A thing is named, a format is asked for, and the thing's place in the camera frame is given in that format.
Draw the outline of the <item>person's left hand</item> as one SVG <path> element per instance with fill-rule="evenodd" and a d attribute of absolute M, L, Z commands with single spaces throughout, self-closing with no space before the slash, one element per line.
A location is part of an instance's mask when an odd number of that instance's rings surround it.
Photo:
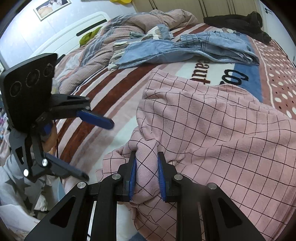
<path fill-rule="evenodd" d="M 53 147 L 56 145 L 57 138 L 57 128 L 55 124 L 53 124 L 49 137 L 45 142 L 42 142 L 44 152 L 53 154 Z"/>

